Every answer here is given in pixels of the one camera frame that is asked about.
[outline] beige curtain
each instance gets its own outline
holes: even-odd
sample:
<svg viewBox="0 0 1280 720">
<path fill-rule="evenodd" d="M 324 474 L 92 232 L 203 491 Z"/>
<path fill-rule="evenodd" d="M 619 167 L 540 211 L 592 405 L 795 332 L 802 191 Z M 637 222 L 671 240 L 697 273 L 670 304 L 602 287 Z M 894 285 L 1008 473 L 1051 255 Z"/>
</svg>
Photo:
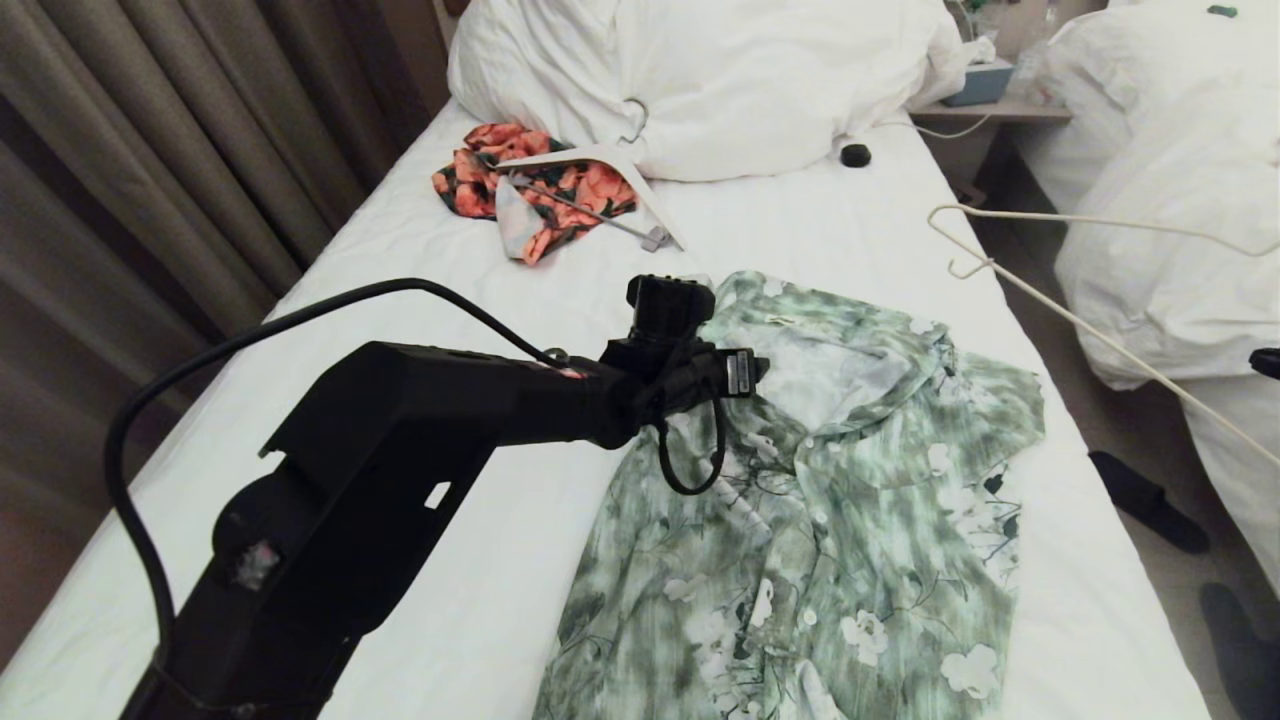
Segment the beige curtain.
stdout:
<svg viewBox="0 0 1280 720">
<path fill-rule="evenodd" d="M 260 322 L 443 102 L 404 42 L 378 0 L 0 3 L 0 511 L 96 527 L 123 398 Z"/>
</svg>

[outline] orange floral garment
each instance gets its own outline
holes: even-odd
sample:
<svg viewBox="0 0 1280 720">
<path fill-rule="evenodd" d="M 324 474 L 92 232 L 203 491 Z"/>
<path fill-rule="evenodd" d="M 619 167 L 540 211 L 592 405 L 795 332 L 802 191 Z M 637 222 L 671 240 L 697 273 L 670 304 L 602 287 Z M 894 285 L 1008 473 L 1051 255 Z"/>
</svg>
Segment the orange floral garment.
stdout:
<svg viewBox="0 0 1280 720">
<path fill-rule="evenodd" d="M 499 173 L 498 163 L 567 150 L 570 145 L 545 132 L 527 129 L 516 123 L 484 124 L 467 133 L 466 147 L 453 151 L 453 163 L 431 176 L 440 199 L 465 218 L 497 219 L 494 199 Z M 596 161 L 575 163 L 529 170 L 534 187 L 577 202 L 593 211 L 613 218 L 635 210 L 635 191 L 613 168 Z M 558 202 L 531 188 L 521 196 L 541 215 L 545 227 L 525 245 L 525 263 L 532 265 L 547 254 L 586 231 L 600 220 Z"/>
</svg>

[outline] nightstand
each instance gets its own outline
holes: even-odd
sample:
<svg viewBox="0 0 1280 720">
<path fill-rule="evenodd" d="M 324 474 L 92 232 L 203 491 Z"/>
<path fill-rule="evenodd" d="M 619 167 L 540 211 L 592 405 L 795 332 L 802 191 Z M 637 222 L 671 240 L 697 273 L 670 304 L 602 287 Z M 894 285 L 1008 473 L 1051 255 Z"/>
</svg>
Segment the nightstand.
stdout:
<svg viewBox="0 0 1280 720">
<path fill-rule="evenodd" d="M 984 197 L 980 190 L 974 187 L 978 170 L 992 154 L 992 146 L 997 145 L 996 138 L 1001 128 L 1019 124 L 1065 124 L 1071 120 L 1071 111 L 1066 108 L 1041 108 L 1005 97 L 998 102 L 963 108 L 948 108 L 934 102 L 911 113 L 911 122 L 934 132 L 955 133 L 973 127 L 988 114 L 991 119 L 964 137 L 942 140 L 920 135 L 951 187 L 979 200 L 974 202 L 975 205 L 980 205 L 980 199 Z"/>
</svg>

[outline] black wire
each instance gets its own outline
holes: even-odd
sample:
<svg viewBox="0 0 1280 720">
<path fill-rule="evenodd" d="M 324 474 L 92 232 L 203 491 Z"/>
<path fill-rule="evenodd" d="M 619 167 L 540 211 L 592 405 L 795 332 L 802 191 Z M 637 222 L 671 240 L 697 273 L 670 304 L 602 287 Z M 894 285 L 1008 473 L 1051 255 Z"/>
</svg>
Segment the black wire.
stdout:
<svg viewBox="0 0 1280 720">
<path fill-rule="evenodd" d="M 307 323 L 321 315 L 333 313 L 339 307 L 346 307 L 347 305 L 369 300 L 370 297 L 378 297 L 379 295 L 387 295 L 389 292 L 398 292 L 402 290 L 422 290 L 440 297 L 442 300 L 462 309 L 472 318 L 480 320 L 539 363 L 553 368 L 568 366 L 568 364 L 563 360 L 558 360 L 538 350 L 527 341 L 517 336 L 511 328 L 499 323 L 493 315 L 485 313 L 474 302 L 452 290 L 421 278 L 399 278 L 349 290 L 328 300 L 321 300 L 320 302 L 289 313 L 282 318 L 264 323 L 256 328 L 248 329 L 168 370 L 159 378 L 140 388 L 133 393 L 129 401 L 124 404 L 124 407 L 122 407 L 115 415 L 115 419 L 111 420 L 111 427 L 106 433 L 102 462 L 106 480 L 106 493 L 111 497 L 111 506 L 115 507 L 115 512 L 120 516 L 120 524 L 124 525 L 124 530 L 129 534 L 129 539 L 133 542 L 133 547 L 137 550 L 138 557 L 142 560 L 142 569 L 147 574 L 147 582 L 151 585 L 151 596 L 152 600 L 155 600 L 156 621 L 160 626 L 160 642 L 156 644 L 155 655 L 151 659 L 154 666 L 161 670 L 168 667 L 169 655 L 173 647 L 173 593 L 169 589 L 169 579 L 165 577 L 164 564 L 160 561 L 160 553 L 156 551 L 155 542 L 152 542 L 151 536 L 142 524 L 142 518 L 138 515 L 138 510 L 134 507 L 133 500 L 129 497 L 129 491 L 124 482 L 124 441 L 128 436 L 129 427 L 148 402 L 159 397 L 164 391 L 169 389 L 174 384 L 191 377 L 193 373 L 207 368 L 219 360 L 229 357 L 230 355 L 256 342 L 296 328 L 302 323 Z"/>
<path fill-rule="evenodd" d="M 716 395 L 714 389 L 712 389 L 712 415 L 716 418 L 716 451 L 712 452 L 712 474 L 696 488 L 686 486 L 676 477 L 676 470 L 671 466 L 671 455 L 667 452 L 667 421 L 659 420 L 655 423 L 658 428 L 658 464 L 662 465 L 662 479 L 667 480 L 667 486 L 680 495 L 701 495 L 710 489 L 716 479 L 719 478 L 721 468 L 724 465 L 724 436 L 727 433 L 724 429 L 724 411 L 721 407 L 719 396 Z"/>
</svg>

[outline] bed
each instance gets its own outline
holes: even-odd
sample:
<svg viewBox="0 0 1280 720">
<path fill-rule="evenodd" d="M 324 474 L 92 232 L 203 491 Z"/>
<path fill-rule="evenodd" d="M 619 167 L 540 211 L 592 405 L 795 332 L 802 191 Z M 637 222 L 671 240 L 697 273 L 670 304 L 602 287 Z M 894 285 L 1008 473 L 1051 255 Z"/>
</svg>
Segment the bed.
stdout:
<svg viewBox="0 0 1280 720">
<path fill-rule="evenodd" d="M 887 117 L 906 118 L 901 109 Z M 1027 523 L 1004 716 L 1208 717 L 1079 432 L 1000 286 L 989 275 L 947 274 L 956 251 L 925 215 L 951 195 L 913 129 L 861 133 L 874 160 L 860 169 L 828 151 L 772 177 L 654 181 L 685 251 L 648 254 L 631 236 L 599 227 L 531 269 L 504 256 L 492 223 L 453 215 L 433 190 L 431 173 L 479 122 L 451 101 L 274 314 L 380 279 L 425 277 L 535 345 L 593 355 L 630 323 L 622 293 L 631 277 L 718 283 L 763 269 L 946 323 L 959 346 L 1038 373 L 1046 401 L 1047 439 L 1006 473 Z M 959 213 L 943 222 L 975 242 Z M 402 295 L 233 357 L 133 483 L 178 602 L 205 568 L 219 510 L 278 462 L 257 457 L 264 439 L 324 369 L 374 338 L 512 352 L 462 313 Z M 362 642 L 323 717 L 527 719 L 621 457 L 584 443 L 497 452 L 398 609 Z M 141 566 L 110 518 L 0 676 L 0 716 L 115 716 L 155 641 Z"/>
<path fill-rule="evenodd" d="M 1275 245 L 1275 3 L 1240 3 L 1235 18 L 1189 0 L 1117 5 L 1078 18 L 1050 47 L 1046 82 L 1074 119 L 1019 138 L 1037 183 L 1062 213 L 1213 232 L 1253 254 Z M 1076 314 L 1280 454 L 1280 383 L 1247 363 L 1280 338 L 1280 254 L 1078 224 L 1055 270 Z M 1112 388 L 1146 380 L 1080 340 Z M 1202 413 L 1188 419 L 1215 488 L 1280 593 L 1280 470 Z"/>
</svg>

